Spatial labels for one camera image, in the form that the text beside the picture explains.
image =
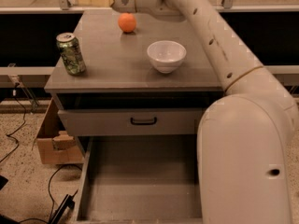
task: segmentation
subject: black cable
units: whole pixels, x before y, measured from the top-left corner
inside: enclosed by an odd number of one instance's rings
[[[0,163],[2,162],[2,161],[4,161],[10,154],[12,154],[18,147],[19,147],[19,140],[17,139],[17,138],[15,138],[14,136],[12,136],[14,133],[16,133],[17,131],[19,131],[24,125],[25,125],[25,123],[26,123],[26,120],[25,120],[25,116],[26,116],[26,108],[25,108],[25,106],[24,105],[22,105],[19,101],[18,101],[18,99],[15,97],[14,98],[15,100],[16,100],[16,102],[18,102],[19,103],[19,105],[20,106],[22,106],[22,108],[24,109],[24,113],[23,113],[23,117],[22,117],[22,120],[23,120],[23,123],[14,131],[14,132],[12,132],[12,133],[9,133],[9,134],[6,134],[6,136],[8,137],[8,138],[11,138],[11,139],[13,139],[14,141],[15,141],[15,144],[16,144],[16,146],[2,159],[2,160],[0,160]]]
[[[54,205],[55,205],[55,200],[53,199],[52,194],[50,193],[50,182],[51,182],[51,180],[54,178],[54,176],[55,176],[61,169],[65,168],[65,167],[67,167],[67,166],[77,167],[80,171],[82,171],[82,169],[81,169],[80,167],[76,166],[75,164],[65,164],[65,165],[61,166],[59,169],[57,169],[57,170],[54,172],[54,174],[52,174],[52,176],[50,177],[50,180],[49,180],[49,183],[48,183],[48,193],[49,193],[49,196],[50,196],[50,198],[51,198],[51,200],[52,200],[52,208],[51,208],[51,210],[50,210],[49,222],[51,221],[51,218],[52,218],[52,216],[53,216]]]
[[[19,221],[19,223],[23,223],[23,222],[26,222],[26,221],[29,221],[29,220],[38,220],[38,221],[43,222],[43,223],[46,223],[46,224],[48,223],[47,221],[42,220],[42,219],[38,219],[38,218],[28,218],[28,219]]]

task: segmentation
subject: soda can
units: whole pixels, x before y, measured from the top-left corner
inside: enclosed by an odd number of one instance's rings
[[[56,37],[58,50],[63,58],[68,74],[79,75],[86,70],[78,39],[72,33],[59,34]]]

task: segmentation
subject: gray tabletop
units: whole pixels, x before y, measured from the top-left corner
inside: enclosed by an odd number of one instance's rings
[[[220,90],[220,83],[195,36],[183,19],[156,19],[135,14],[137,27],[124,34],[118,26],[120,13],[104,8],[87,10],[75,30],[87,70],[80,76],[66,73],[60,59],[45,87],[48,92]],[[184,64],[171,74],[161,74],[150,64],[148,46],[173,40],[187,50]]]

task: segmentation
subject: bowl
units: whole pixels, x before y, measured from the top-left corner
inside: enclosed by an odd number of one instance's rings
[[[149,45],[148,56],[151,65],[161,73],[171,73],[185,60],[186,49],[175,41],[157,41]]]

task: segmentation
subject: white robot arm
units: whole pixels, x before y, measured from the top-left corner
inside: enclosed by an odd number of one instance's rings
[[[207,0],[115,0],[114,8],[183,14],[227,94],[198,130],[204,224],[291,224],[285,148],[299,122],[292,96]]]

